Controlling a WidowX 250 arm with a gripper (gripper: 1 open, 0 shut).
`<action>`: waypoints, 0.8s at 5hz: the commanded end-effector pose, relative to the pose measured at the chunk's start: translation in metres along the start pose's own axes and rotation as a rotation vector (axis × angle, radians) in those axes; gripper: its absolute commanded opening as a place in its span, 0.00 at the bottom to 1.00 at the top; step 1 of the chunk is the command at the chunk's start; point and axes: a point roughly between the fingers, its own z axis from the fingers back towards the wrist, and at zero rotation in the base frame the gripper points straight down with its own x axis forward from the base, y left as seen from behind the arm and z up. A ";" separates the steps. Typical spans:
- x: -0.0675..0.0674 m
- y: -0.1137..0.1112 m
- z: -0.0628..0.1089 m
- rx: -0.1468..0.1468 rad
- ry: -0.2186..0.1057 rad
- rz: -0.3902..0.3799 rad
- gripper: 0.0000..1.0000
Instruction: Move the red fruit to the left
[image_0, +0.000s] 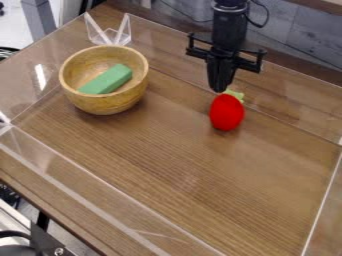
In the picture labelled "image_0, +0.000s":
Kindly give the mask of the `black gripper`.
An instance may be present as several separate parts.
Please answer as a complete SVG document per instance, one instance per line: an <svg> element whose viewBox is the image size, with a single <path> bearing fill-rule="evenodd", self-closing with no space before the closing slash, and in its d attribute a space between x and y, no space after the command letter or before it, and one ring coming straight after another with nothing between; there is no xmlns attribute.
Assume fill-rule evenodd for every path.
<svg viewBox="0 0 342 256"><path fill-rule="evenodd" d="M236 69L242 69L254 73L259 73L262 70L263 58L267 54L264 49L246 49L240 48L236 51L220 50L214 47L210 32L190 33L188 46L186 48L186 54L195 58L207 61L207 77L211 89L215 92L220 91L218 82L219 78L219 66L216 60L224 60L222 64L222 77L223 86L222 90L226 90L231 85ZM210 49L203 49L195 46L196 42L202 42L211 46ZM255 60L246 59L240 56L240 53L247 53L255 56Z"/></svg>

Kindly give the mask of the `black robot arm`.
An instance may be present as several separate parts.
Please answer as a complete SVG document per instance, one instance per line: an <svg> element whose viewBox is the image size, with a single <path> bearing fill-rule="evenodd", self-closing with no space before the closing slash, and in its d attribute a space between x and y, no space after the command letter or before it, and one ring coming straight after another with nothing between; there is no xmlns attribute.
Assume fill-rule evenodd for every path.
<svg viewBox="0 0 342 256"><path fill-rule="evenodd" d="M250 3L266 11L263 23L250 18ZM211 90L216 93L226 91L231 85L238 69L259 73L264 49L244 47L247 26L263 28L268 22L270 11L259 0L212 0L214 10L212 30L190 33L186 54L206 62L207 79Z"/></svg>

